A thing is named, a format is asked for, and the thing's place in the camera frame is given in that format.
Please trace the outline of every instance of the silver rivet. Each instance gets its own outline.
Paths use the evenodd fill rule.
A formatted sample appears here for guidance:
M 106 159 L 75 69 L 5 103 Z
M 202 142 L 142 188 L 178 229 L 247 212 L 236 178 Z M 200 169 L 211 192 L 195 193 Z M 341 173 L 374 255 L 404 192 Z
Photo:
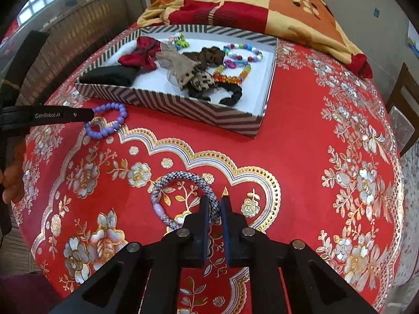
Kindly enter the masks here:
M 293 247 L 295 249 L 301 250 L 301 249 L 304 249 L 305 243 L 303 241 L 301 241 L 300 239 L 296 239 L 296 240 L 293 241 Z
M 137 242 L 131 242 L 126 246 L 126 249 L 130 253 L 135 253 L 136 251 L 138 251 L 138 249 L 140 249 L 140 244 Z
M 244 228 L 241 232 L 244 236 L 253 236 L 256 233 L 255 229 L 249 227 Z
M 181 229 L 179 229 L 179 230 L 176 232 L 176 234 L 177 234 L 179 237 L 186 237 L 186 236 L 188 236 L 188 235 L 190 234 L 190 231 L 189 231 L 189 229 L 186 229 L 186 228 L 181 228 Z

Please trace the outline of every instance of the purple fabric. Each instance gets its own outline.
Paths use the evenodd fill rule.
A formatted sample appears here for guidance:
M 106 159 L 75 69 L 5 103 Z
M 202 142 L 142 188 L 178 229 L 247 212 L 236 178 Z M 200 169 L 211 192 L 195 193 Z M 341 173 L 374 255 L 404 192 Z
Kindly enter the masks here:
M 47 314 L 60 302 L 60 296 L 43 274 L 0 276 L 2 314 Z

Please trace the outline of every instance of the wall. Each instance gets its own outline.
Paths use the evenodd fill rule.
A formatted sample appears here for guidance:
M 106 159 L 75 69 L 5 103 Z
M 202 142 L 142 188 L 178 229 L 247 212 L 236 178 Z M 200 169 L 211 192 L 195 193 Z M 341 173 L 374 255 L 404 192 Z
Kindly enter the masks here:
M 419 59 L 407 47 L 409 20 L 395 0 L 325 0 L 348 38 L 367 56 L 386 100 L 403 62 L 419 82 Z M 380 10 L 378 18 L 374 9 Z

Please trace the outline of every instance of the red bow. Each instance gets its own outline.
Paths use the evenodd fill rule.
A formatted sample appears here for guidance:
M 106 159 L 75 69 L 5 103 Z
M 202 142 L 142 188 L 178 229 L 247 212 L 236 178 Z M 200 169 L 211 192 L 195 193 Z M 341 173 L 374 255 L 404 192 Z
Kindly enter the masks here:
M 152 37 L 140 36 L 137 38 L 137 48 L 131 54 L 120 57 L 118 62 L 126 67 L 144 67 L 155 70 L 157 65 L 152 58 L 160 51 L 160 41 Z

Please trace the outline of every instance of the box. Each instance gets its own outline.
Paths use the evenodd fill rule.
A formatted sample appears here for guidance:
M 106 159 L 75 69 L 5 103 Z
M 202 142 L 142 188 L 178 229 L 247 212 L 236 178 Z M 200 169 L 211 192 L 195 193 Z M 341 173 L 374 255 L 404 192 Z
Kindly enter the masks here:
M 211 102 L 190 98 L 187 91 L 181 91 L 172 85 L 166 77 L 167 70 L 159 68 L 155 71 L 140 74 L 132 87 L 96 85 L 79 83 L 75 87 L 83 96 L 123 102 L 142 106 L 173 115 L 204 122 L 232 132 L 254 138 L 265 116 L 271 90 L 272 79 L 277 59 L 277 39 L 275 37 L 235 28 L 207 25 L 164 25 L 151 26 L 133 30 L 113 46 L 103 49 L 103 53 L 84 72 L 100 67 L 118 64 L 118 58 L 131 53 L 138 36 L 150 36 L 164 41 L 176 32 L 184 33 L 185 39 L 191 44 L 182 52 L 200 51 L 202 47 L 217 46 L 221 49 L 229 43 L 243 43 L 257 47 L 263 53 L 263 60 L 252 63 L 252 71 L 243 82 L 243 96 L 233 107 L 217 103 L 223 97 L 230 96 L 223 89 L 210 90 Z M 251 55 L 246 50 L 235 50 L 243 56 Z M 242 68 L 228 69 L 224 73 L 237 76 Z

